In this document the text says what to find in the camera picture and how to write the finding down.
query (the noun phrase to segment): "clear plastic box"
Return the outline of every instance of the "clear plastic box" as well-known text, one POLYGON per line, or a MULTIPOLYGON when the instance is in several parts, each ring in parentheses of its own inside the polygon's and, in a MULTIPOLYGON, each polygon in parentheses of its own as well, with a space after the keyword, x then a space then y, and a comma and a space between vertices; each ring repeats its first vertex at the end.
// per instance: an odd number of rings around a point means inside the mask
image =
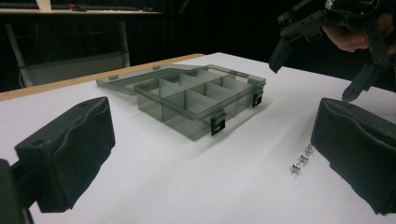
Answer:
POLYGON ((168 64, 97 79, 99 87, 137 96, 140 110, 198 140, 262 101, 265 78, 213 64, 168 64))

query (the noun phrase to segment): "wooden table edge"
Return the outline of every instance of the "wooden table edge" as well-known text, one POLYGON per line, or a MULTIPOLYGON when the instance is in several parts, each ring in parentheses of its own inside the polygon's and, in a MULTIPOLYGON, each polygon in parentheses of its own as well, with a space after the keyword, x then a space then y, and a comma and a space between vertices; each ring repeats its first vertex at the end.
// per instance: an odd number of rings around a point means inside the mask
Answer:
POLYGON ((111 71, 107 71, 107 72, 103 72, 103 73, 88 75, 88 76, 84 76, 84 77, 76 77, 76 78, 71 78, 71 79, 67 79, 67 80, 63 80, 63 81, 52 82, 49 84, 33 86, 33 87, 24 88, 24 89, 15 90, 15 91, 0 92, 0 101, 11 100, 11 99, 26 96, 26 95, 40 93, 43 91, 52 91, 55 89, 72 86, 72 85, 76 85, 76 84, 83 83, 83 82, 93 81, 98 78, 122 75, 125 73, 148 69, 153 66, 165 65, 165 64, 169 64, 169 63, 178 63, 181 61, 198 58, 198 57, 202 57, 202 56, 204 56, 204 54, 195 53, 195 54, 180 56, 180 57, 176 57, 176 58, 166 59, 166 60, 162 60, 162 61, 158 61, 158 62, 144 63, 144 64, 139 64, 139 65, 135 65, 135 66, 127 67, 127 68, 121 68, 121 69, 111 70, 111 71))

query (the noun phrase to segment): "dark wall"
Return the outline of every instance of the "dark wall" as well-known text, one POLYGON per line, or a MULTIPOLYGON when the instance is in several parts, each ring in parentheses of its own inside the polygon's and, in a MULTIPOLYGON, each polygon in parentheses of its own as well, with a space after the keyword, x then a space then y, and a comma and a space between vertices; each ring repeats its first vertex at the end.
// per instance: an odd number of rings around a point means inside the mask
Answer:
MULTIPOLYGON (((160 20, 128 20, 127 33, 131 65, 149 63, 191 53, 224 52, 248 59, 269 62, 279 41, 277 16, 291 9, 300 0, 280 0, 265 5, 254 0, 190 0, 180 12, 186 0, 57 0, 58 4, 151 7, 164 15, 160 20)), ((314 0, 320 8, 324 0, 314 0)), ((35 45, 35 23, 25 23, 20 33, 24 58, 30 57, 35 45)), ((40 50, 31 63, 40 63, 87 56, 111 51, 120 45, 114 24, 103 22, 38 24, 40 50), (82 35, 57 35, 52 39, 54 27, 57 34, 82 33, 82 35), (84 33, 110 30, 93 38, 84 33)), ((348 53, 338 49, 328 38, 308 43, 301 39, 293 43, 293 51, 285 66, 328 76, 351 80, 363 63, 371 63, 368 50, 348 53)), ((0 91, 19 88, 18 68, 4 29, 0 29, 0 91)), ((382 74, 375 86, 396 91, 392 71, 382 74)))
MULTIPOLYGON (((314 0, 309 10, 323 9, 323 2, 314 0)), ((269 6, 253 0, 191 0, 178 23, 179 53, 224 52, 268 63, 279 41, 276 18, 297 3, 300 1, 282 0, 269 6)), ((285 66, 351 80, 363 63, 372 63, 368 49, 341 51, 324 35, 311 43, 305 38, 294 42, 285 66)), ((382 74, 375 86, 396 91, 392 69, 382 74)))

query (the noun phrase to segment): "white table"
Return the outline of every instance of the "white table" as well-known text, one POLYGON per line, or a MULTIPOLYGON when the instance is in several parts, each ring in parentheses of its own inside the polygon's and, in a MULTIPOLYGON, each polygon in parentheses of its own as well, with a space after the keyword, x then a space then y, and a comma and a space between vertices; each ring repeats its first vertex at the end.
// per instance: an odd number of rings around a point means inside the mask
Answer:
MULTIPOLYGON (((107 96, 116 146, 75 207, 35 223, 396 223, 376 215, 317 151, 298 175, 321 98, 341 99, 349 81, 215 53, 180 62, 265 77, 262 103, 192 142, 137 108, 135 96, 94 81, 0 102, 0 158, 82 101, 107 96)), ((352 104, 396 123, 396 94, 371 88, 352 104)))

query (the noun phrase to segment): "small metal part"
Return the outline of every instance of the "small metal part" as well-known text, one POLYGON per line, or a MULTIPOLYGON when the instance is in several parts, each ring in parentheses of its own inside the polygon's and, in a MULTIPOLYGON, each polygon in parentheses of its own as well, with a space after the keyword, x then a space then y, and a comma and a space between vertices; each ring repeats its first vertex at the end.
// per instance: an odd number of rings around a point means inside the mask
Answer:
POLYGON ((305 148, 305 155, 309 156, 313 151, 312 144, 309 144, 309 146, 305 148))
POLYGON ((309 161, 308 155, 304 154, 300 156, 300 162, 307 163, 309 161))
POLYGON ((299 173, 301 171, 301 165, 300 163, 295 163, 291 166, 291 171, 294 172, 295 174, 299 173))

